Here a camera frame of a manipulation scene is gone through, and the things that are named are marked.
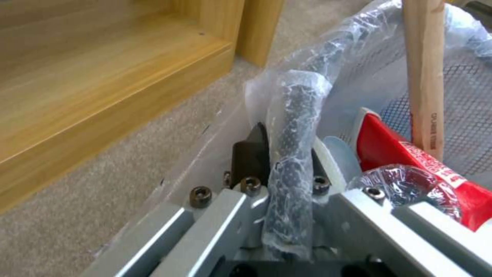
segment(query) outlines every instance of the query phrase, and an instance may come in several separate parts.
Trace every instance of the silver metal bar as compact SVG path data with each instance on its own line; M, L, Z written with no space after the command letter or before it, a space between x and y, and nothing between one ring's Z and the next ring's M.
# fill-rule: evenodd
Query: silver metal bar
M239 185L236 185L233 190L241 191L241 188ZM263 223L265 221L268 203L268 188L266 186L261 186L259 193L251 197L251 228L242 247L256 248L262 246L261 232L263 230Z
M333 195L321 223L343 254L376 256L398 276L469 275L359 190Z
M492 276L488 242L436 208L422 202L396 208L392 213L473 276Z
M192 224L191 212L161 203L102 253L82 276L146 276Z
M250 198L224 189L151 276L208 276L224 257L232 259L250 229Z

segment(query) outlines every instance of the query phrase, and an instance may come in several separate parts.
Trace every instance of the wooden handle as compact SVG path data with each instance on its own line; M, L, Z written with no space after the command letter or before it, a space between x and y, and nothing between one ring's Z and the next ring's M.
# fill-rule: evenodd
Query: wooden handle
M444 0L404 0L412 142L439 161L444 147Z

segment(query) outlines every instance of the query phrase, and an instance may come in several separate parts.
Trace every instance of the wood grain surface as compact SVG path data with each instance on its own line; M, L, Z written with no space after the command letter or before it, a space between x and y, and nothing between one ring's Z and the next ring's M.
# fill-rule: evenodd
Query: wood grain surface
M265 66L283 0L246 0L236 52L259 67Z
M243 1L190 3L0 2L0 211L230 70Z

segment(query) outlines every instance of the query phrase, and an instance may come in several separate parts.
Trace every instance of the wooden board edge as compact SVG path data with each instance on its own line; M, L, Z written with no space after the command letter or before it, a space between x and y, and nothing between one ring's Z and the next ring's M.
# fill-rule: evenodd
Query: wooden board edge
M284 0L246 0L236 53L264 67L275 36Z
M233 60L234 49L228 43L220 51L3 161L0 164L0 213L225 75Z

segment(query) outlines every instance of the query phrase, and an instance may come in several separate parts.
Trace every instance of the clear plastic wrap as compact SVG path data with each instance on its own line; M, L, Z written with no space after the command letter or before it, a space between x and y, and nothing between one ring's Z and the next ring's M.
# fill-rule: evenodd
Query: clear plastic wrap
M444 163L460 174L492 171L492 39L480 22L446 5ZM316 72L332 85L320 114L317 135L350 142L361 106L409 136L406 61L401 1L375 0L321 36L249 81L245 93L227 103L188 153L165 173L133 219L115 236L138 224L162 201L180 205L197 184L218 192L230 169L232 145L243 140L267 110L280 74L291 69Z
M270 204L263 244L273 258L309 259L312 245L312 158L319 113L331 85L320 74L289 70L278 78L267 115Z
M364 187L383 190L393 207L426 201L460 222L460 204L453 188L420 168L387 165L369 170L350 181L347 190Z

